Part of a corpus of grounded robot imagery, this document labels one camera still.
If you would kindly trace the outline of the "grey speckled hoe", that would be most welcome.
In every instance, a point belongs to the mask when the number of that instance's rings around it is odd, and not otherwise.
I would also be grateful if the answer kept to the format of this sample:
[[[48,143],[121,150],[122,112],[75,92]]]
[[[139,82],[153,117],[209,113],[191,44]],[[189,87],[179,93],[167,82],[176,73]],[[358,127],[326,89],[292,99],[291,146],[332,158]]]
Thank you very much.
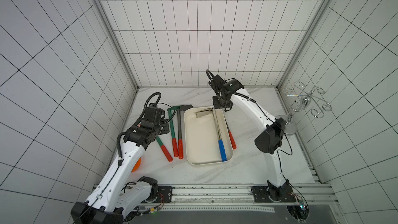
[[[230,138],[230,142],[231,142],[232,148],[233,148],[233,149],[236,149],[237,146],[236,146],[234,137],[233,137],[233,135],[232,135],[232,132],[231,132],[231,130],[230,130],[230,128],[229,128],[229,125],[228,125],[228,122],[227,122],[227,121],[226,121],[226,125],[227,125],[227,130],[228,130],[228,134],[229,134],[229,138]]]
[[[183,144],[182,144],[182,124],[181,124],[181,112],[193,108],[192,105],[181,105],[177,108],[177,123],[178,123],[178,156],[179,159],[183,159]]]

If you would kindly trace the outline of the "chrome cup holder stand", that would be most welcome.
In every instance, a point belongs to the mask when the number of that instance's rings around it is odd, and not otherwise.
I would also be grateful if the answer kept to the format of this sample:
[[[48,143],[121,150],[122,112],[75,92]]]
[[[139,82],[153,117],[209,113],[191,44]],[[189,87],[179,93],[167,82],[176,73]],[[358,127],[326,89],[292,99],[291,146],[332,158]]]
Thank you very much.
[[[284,134],[286,136],[295,135],[297,132],[297,125],[294,120],[296,113],[308,108],[311,115],[319,119],[324,117],[325,112],[332,111],[332,105],[325,100],[325,91],[321,87],[313,86],[309,92],[305,91],[306,87],[307,85],[302,82],[295,82],[293,88],[283,89],[283,94],[286,97],[295,99],[288,107],[288,114],[277,116],[277,118],[282,118],[285,121]]]

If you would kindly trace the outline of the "orange plastic cup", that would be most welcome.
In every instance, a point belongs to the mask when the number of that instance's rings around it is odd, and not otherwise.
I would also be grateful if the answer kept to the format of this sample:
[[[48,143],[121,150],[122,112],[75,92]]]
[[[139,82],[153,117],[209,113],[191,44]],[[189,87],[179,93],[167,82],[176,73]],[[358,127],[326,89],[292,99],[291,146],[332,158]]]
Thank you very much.
[[[142,159],[139,158],[131,172],[133,173],[133,172],[137,171],[139,169],[139,167],[141,166],[141,163],[142,163]]]

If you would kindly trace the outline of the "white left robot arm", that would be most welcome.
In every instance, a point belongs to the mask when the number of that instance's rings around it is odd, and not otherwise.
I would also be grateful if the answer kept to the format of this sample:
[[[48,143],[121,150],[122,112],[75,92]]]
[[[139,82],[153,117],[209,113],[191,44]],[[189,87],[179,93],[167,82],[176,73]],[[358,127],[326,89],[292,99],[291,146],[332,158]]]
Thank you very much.
[[[148,146],[169,133],[165,110],[158,107],[161,93],[153,93],[145,102],[138,119],[117,136],[117,156],[105,176],[85,202],[76,202],[70,214],[75,224],[122,224],[140,215],[137,207],[158,197],[158,182],[140,178],[132,189],[123,192],[134,166]]]

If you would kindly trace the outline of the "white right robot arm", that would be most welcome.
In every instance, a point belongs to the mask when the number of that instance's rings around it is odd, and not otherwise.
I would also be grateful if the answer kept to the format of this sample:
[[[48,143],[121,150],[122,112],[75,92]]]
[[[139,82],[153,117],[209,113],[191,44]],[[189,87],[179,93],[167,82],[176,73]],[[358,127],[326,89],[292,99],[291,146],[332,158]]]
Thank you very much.
[[[273,202],[280,202],[286,192],[291,189],[290,182],[285,178],[280,160],[281,146],[285,135],[286,122],[268,113],[253,99],[244,86],[235,78],[224,80],[206,70],[208,84],[215,92],[213,106],[215,109],[230,111],[233,106],[239,107],[255,124],[260,135],[255,138],[256,147],[264,153],[267,168],[268,197]]]

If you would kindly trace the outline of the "cream plastic storage tray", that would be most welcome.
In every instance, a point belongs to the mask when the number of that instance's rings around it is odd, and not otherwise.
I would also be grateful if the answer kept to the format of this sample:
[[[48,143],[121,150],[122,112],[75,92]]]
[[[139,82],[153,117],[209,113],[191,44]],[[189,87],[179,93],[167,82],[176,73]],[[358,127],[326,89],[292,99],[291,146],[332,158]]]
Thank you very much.
[[[197,118],[196,112],[211,107],[191,108],[184,113],[185,148],[188,162],[196,167],[226,163],[232,160],[232,148],[223,110],[216,110],[227,161],[222,162],[218,135],[212,113]]]

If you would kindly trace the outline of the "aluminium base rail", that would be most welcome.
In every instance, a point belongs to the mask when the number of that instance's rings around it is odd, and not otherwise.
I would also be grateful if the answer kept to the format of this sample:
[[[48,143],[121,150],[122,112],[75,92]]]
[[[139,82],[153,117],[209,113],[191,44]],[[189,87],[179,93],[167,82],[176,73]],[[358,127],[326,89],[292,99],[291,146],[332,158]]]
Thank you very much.
[[[132,189],[127,185],[123,192]],[[263,190],[265,185],[160,185],[155,201],[144,201],[137,209],[140,215],[156,212],[265,212],[275,213],[278,207],[301,207],[304,203],[310,210],[317,206],[335,205],[337,197],[328,184],[295,184],[284,200],[275,203],[268,198],[255,196],[254,190]]]

